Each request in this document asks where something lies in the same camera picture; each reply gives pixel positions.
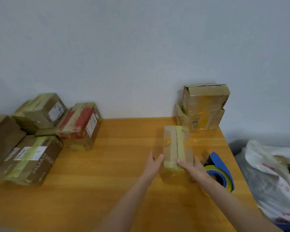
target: wooden table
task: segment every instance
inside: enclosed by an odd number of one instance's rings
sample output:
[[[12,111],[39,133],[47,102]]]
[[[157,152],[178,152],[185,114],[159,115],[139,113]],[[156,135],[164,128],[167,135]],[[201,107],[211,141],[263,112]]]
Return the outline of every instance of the wooden table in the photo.
[[[90,231],[142,173],[149,152],[162,153],[163,128],[174,118],[104,120],[94,148],[64,147],[40,187],[0,186],[0,227],[20,231]],[[259,213],[220,129],[191,133],[194,154],[215,151],[230,170],[233,192]],[[131,231],[235,231],[199,187],[156,176]]]

